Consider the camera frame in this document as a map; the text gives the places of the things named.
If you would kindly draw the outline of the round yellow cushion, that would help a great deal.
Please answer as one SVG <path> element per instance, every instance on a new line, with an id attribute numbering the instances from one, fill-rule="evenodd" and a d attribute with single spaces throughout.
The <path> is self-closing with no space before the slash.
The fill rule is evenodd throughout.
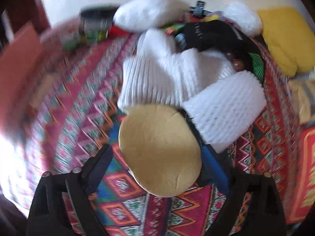
<path id="1" fill-rule="evenodd" d="M 127 110 L 119 146 L 136 182 L 158 197 L 175 197 L 197 180 L 201 148 L 185 118 L 166 105 L 146 104 Z"/>

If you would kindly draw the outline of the black and green glove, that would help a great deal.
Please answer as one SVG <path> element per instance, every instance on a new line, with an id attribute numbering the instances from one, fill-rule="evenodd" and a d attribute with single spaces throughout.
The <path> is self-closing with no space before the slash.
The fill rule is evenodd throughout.
<path id="1" fill-rule="evenodd" d="M 264 83 L 265 62 L 259 47 L 247 35 L 228 23 L 220 20 L 190 22 L 179 30 L 175 40 L 183 50 L 219 50 L 236 69 L 250 71 L 260 83 Z"/>

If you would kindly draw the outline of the white plush bear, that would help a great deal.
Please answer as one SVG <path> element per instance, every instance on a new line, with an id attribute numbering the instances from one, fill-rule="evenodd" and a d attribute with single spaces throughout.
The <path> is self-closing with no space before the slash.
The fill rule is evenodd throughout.
<path id="1" fill-rule="evenodd" d="M 128 32 L 144 32 L 173 23 L 189 10 L 183 0 L 131 0 L 119 6 L 113 22 Z"/>

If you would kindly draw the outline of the white knitted scarf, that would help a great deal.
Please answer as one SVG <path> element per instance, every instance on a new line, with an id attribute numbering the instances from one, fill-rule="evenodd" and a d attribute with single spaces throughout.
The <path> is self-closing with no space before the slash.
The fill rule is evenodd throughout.
<path id="1" fill-rule="evenodd" d="M 179 53 L 173 37 L 149 29 L 136 54 L 123 62 L 118 107 L 127 111 L 145 103 L 185 110 L 203 141 L 221 153 L 253 124 L 266 99 L 257 77 L 235 71 L 223 53 Z"/>

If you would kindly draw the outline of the colourful patterned bed cover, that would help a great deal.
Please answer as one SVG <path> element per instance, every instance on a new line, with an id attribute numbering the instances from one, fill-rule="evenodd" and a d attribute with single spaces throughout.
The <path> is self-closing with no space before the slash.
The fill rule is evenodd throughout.
<path id="1" fill-rule="evenodd" d="M 137 185 L 118 145 L 123 114 L 115 102 L 122 62 L 136 46 L 136 35 L 79 50 L 69 60 L 60 39 L 77 28 L 69 22 L 49 32 L 43 68 L 57 62 L 66 72 L 53 82 L 36 113 L 25 123 L 18 154 L 18 181 L 10 198 L 28 211 L 42 173 L 68 172 L 94 155 L 103 143 L 114 157 L 97 190 L 97 215 L 111 235 L 202 235 L 218 215 L 225 197 L 213 185 L 193 186 L 174 198 L 155 197 Z M 267 106 L 227 149 L 227 159 L 247 173 L 269 171 L 283 200 L 287 223 L 300 222 L 314 203 L 314 130 L 301 131 L 287 78 L 261 38 L 255 41 L 266 62 Z"/>

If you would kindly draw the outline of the orange storage box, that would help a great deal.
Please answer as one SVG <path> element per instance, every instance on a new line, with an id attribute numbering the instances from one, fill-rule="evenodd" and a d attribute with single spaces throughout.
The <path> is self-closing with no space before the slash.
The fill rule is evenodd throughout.
<path id="1" fill-rule="evenodd" d="M 44 47 L 31 22 L 1 53 L 1 135 L 13 138 L 29 107 Z"/>

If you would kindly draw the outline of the yellow pillow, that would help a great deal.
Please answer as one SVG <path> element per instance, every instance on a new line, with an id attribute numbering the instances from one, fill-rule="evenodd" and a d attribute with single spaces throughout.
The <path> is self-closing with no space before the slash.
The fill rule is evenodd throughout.
<path id="1" fill-rule="evenodd" d="M 286 76 L 314 69 L 314 32 L 293 7 L 258 10 L 262 36 L 273 60 Z"/>

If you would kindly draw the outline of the white fluffy ball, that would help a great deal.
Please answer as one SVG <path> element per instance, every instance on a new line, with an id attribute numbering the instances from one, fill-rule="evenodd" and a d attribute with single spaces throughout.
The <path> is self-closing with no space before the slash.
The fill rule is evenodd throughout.
<path id="1" fill-rule="evenodd" d="M 223 15 L 233 20 L 247 36 L 256 37 L 262 33 L 263 23 L 258 13 L 240 1 L 231 2 L 224 8 Z"/>

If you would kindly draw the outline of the black selfie stick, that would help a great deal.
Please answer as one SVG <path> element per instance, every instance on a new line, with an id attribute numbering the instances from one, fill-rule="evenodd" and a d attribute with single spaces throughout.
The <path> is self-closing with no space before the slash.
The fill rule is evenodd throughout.
<path id="1" fill-rule="evenodd" d="M 196 6 L 190 6 L 190 13 L 196 18 L 204 18 L 206 15 L 210 14 L 210 11 L 205 10 L 206 3 L 204 1 L 198 0 Z"/>

